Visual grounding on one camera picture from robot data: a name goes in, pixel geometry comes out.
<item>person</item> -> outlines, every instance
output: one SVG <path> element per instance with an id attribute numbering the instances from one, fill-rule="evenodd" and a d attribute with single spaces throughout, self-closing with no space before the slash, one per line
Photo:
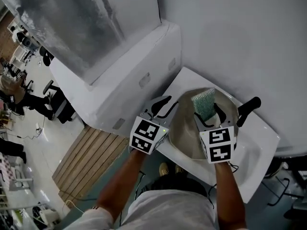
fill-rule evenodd
<path id="1" fill-rule="evenodd" d="M 145 153 L 133 150 L 100 192 L 96 207 L 85 211 L 65 230 L 112 229 L 134 189 L 145 157 Z M 227 162 L 214 166 L 219 228 L 246 229 L 245 208 L 231 167 Z M 146 186 L 130 205 L 119 229 L 215 229 L 213 207 L 202 185 L 187 178 L 179 166 L 176 166 L 174 174 L 163 163 L 159 172 L 161 177 Z"/>
<path id="2" fill-rule="evenodd" d="M 53 111 L 48 110 L 45 106 L 50 103 L 49 97 L 45 96 L 44 98 L 41 98 L 27 93 L 25 89 L 21 87 L 25 78 L 26 74 L 24 74 L 18 81 L 14 81 L 0 73 L 0 91 L 7 96 L 13 96 L 16 105 L 21 107 L 28 106 L 30 109 L 35 109 L 41 115 L 52 120 L 54 117 Z"/>
<path id="3" fill-rule="evenodd" d="M 19 29 L 18 27 L 16 28 L 15 26 L 12 26 L 10 28 L 10 31 L 12 32 L 12 39 L 13 39 L 13 42 L 16 43 L 18 41 L 18 36 L 17 34 L 18 33 L 23 33 L 23 30 L 22 29 Z"/>
<path id="4" fill-rule="evenodd" d="M 27 157 L 24 152 L 24 146 L 21 144 L 17 144 L 11 141 L 6 141 L 0 138 L 0 152 L 3 155 L 20 157 L 24 161 L 24 164 L 27 163 Z"/>

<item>green sponge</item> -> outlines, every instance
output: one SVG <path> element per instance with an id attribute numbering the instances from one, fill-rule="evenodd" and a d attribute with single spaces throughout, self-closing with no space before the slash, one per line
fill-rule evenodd
<path id="1" fill-rule="evenodd" d="M 211 88 L 191 98 L 195 112 L 201 116 L 204 122 L 216 114 L 214 108 L 214 95 L 215 88 Z"/>

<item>floor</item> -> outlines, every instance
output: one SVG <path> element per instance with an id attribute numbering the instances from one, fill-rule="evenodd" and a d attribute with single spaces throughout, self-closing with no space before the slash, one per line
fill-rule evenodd
<path id="1" fill-rule="evenodd" d="M 86 209 L 91 208 L 95 205 L 95 201 L 93 198 L 97 198 L 100 190 L 107 184 L 112 175 L 116 172 L 118 168 L 121 167 L 125 159 L 128 157 L 128 150 L 126 149 L 124 153 L 109 167 L 108 171 L 97 181 L 97 183 L 92 187 L 92 190 L 89 194 L 84 198 L 85 200 L 91 199 L 85 202 L 79 202 L 77 207 L 81 210 L 85 211 Z M 146 176 L 142 179 L 140 188 L 145 186 L 151 180 L 154 180 L 159 176 L 158 168 L 160 163 L 167 162 L 169 166 L 174 166 L 173 162 L 166 158 L 164 155 L 155 151 L 152 155 L 148 156 L 144 165 L 142 167 L 142 171 L 146 174 Z M 286 192 L 302 195 L 302 190 L 296 184 L 295 180 L 291 173 L 286 170 L 281 170 L 277 174 L 278 178 L 282 181 L 283 178 L 287 177 L 290 179 L 290 185 Z M 199 181 L 208 192 L 210 186 L 204 182 Z M 264 179 L 263 182 L 272 189 L 276 194 L 280 195 L 284 189 L 284 187 L 278 182 L 278 180 L 274 177 L 271 179 Z M 123 210 L 122 221 L 126 216 L 127 210 L 130 204 L 134 201 L 135 190 L 132 191 L 130 198 Z M 215 189 L 212 190 L 210 199 L 214 204 L 214 210 L 216 213 L 216 201 L 215 201 Z M 274 196 L 264 185 L 260 184 L 259 188 L 255 192 L 252 199 L 249 203 L 245 204 L 246 208 L 246 221 L 248 225 L 248 229 L 250 230 L 270 230 L 270 229 L 279 229 L 279 230 L 287 230 L 291 226 L 291 221 L 285 219 L 283 217 L 284 213 L 290 209 L 292 203 L 295 201 L 295 198 L 291 198 L 288 196 L 283 196 L 280 202 L 274 206 L 270 207 L 267 203 L 276 202 L 277 197 Z M 81 216 L 81 212 L 76 210 L 75 208 L 70 211 L 67 217 L 57 226 L 56 229 L 60 230 L 75 221 L 78 217 Z M 117 219 L 114 228 L 116 229 L 119 226 L 119 218 Z"/>
<path id="2" fill-rule="evenodd" d="M 44 65 L 40 56 L 33 56 L 25 69 L 28 72 L 27 81 L 34 81 L 31 87 L 34 90 L 32 94 L 43 97 L 44 87 L 53 79 L 49 68 Z M 63 207 L 64 203 L 58 196 L 59 189 L 51 176 L 73 141 L 84 128 L 81 119 L 74 114 L 73 121 L 62 124 L 56 118 L 49 121 L 35 110 L 29 109 L 25 110 L 25 116 L 11 115 L 11 118 L 15 123 L 12 131 L 8 132 L 9 134 L 19 135 L 23 138 L 37 136 L 36 123 L 39 127 L 43 127 L 43 132 L 39 137 L 33 139 L 19 139 L 8 135 L 10 141 L 24 145 L 24 151 L 27 155 L 24 173 L 34 180 L 30 186 L 31 192 L 35 196 L 33 197 L 29 191 L 14 192 L 10 198 L 10 205 L 23 207 L 38 200 L 47 202 L 59 212 L 61 218 L 64 217 L 69 209 Z"/>

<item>wooden slats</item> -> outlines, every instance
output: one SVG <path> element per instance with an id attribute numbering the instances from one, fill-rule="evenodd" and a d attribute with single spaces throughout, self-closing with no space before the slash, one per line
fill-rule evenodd
<path id="1" fill-rule="evenodd" d="M 128 143 L 127 138 L 86 126 L 52 176 L 63 201 L 83 197 Z"/>

